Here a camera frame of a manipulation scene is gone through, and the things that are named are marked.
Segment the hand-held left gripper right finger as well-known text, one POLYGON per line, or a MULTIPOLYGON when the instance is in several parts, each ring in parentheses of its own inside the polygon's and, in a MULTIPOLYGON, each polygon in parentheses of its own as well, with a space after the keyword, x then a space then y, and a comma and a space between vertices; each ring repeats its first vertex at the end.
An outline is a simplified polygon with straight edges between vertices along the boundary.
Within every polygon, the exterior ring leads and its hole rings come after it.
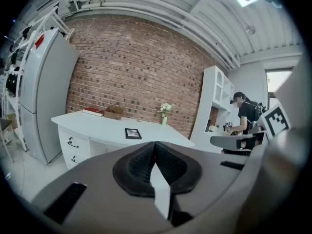
POLYGON ((155 207, 173 226, 211 206, 237 178, 244 156, 155 143, 155 207))

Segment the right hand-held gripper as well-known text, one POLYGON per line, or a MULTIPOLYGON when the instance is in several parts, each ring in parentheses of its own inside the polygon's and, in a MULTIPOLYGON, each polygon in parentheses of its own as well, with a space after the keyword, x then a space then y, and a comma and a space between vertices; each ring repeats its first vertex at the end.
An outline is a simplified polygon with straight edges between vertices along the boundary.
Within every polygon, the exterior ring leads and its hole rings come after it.
POLYGON ((264 131, 248 135, 213 136, 210 143, 230 151, 252 151, 281 132, 310 135, 310 58, 302 57, 274 94, 278 103, 257 121, 264 131))

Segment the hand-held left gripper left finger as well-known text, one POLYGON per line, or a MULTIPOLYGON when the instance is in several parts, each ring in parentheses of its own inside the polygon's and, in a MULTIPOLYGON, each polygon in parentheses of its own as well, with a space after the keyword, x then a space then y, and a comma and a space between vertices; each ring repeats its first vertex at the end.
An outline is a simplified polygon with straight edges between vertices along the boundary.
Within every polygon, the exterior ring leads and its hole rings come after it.
POLYGON ((146 146, 129 146, 94 156, 46 185, 32 200, 45 212, 73 183, 86 186, 62 224, 47 219, 62 234, 160 234, 173 229, 154 205, 154 199, 126 193, 113 177, 113 166, 123 156, 146 146))

